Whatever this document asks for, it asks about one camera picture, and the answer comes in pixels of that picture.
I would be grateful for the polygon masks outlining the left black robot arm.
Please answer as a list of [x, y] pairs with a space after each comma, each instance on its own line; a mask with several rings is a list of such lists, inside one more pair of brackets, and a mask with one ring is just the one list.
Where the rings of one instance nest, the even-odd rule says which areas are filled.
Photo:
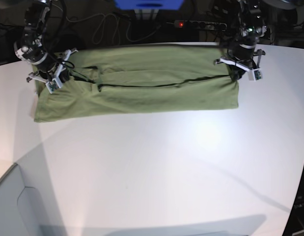
[[229, 38], [219, 43], [223, 48], [223, 55], [216, 59], [214, 64], [226, 64], [233, 81], [241, 79], [244, 74], [247, 74], [251, 81], [261, 80], [261, 57], [265, 56], [266, 52], [256, 46], [266, 33], [267, 27], [262, 19], [260, 2], [236, 1], [230, 29]]

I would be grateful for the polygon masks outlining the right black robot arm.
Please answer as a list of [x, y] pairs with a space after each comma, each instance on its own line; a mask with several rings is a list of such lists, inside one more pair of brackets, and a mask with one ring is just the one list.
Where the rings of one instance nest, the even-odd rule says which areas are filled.
[[21, 39], [14, 43], [15, 55], [36, 67], [27, 77], [45, 84], [50, 93], [63, 87], [70, 70], [75, 66], [69, 61], [78, 50], [68, 49], [58, 56], [44, 43], [47, 21], [52, 8], [51, 0], [34, 0], [25, 13], [25, 25]]

